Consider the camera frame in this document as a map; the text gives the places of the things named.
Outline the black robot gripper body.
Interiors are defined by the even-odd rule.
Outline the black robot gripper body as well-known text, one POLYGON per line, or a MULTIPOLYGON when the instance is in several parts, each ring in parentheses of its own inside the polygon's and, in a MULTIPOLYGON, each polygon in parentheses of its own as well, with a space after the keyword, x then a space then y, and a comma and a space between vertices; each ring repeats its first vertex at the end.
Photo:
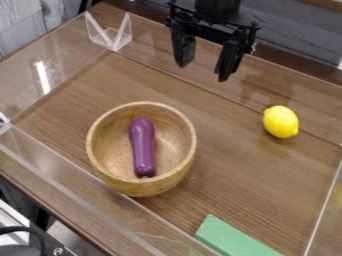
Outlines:
POLYGON ((168 0, 170 21, 182 24, 185 31, 216 44, 228 39, 244 46, 244 53, 255 51, 259 23, 240 11, 241 0, 168 0))

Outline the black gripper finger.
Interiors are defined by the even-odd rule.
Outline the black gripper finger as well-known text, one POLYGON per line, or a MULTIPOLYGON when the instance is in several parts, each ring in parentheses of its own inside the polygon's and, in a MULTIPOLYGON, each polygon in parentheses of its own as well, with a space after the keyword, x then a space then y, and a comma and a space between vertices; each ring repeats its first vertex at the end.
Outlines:
POLYGON ((185 67, 195 58, 196 41, 182 24, 174 20, 170 21, 170 41, 174 62, 178 67, 185 67))
POLYGON ((224 82, 229 75, 236 72, 243 55, 244 46, 240 42, 228 40, 223 43, 221 52, 213 69, 219 82, 224 82))

